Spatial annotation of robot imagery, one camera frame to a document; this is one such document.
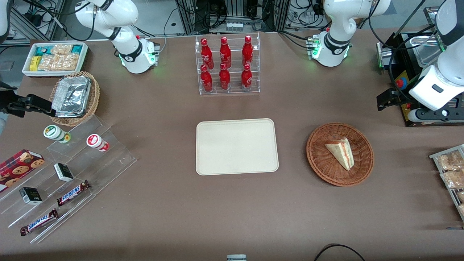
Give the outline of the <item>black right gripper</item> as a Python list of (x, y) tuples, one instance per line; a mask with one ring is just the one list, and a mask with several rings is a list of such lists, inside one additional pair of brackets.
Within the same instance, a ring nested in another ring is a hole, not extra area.
[(20, 96), (16, 93), (17, 87), (0, 82), (0, 109), (5, 114), (24, 117), (25, 110), (38, 112), (49, 117), (55, 117), (56, 111), (52, 108), (53, 103), (34, 94)]

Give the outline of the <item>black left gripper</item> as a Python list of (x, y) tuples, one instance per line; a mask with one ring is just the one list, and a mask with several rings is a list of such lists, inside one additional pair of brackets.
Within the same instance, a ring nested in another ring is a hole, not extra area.
[(389, 88), (385, 91), (385, 95), (377, 96), (377, 110), (382, 111), (385, 108), (391, 106), (401, 106), (403, 104), (412, 103), (411, 98), (405, 95), (401, 91), (397, 91), (394, 88)]

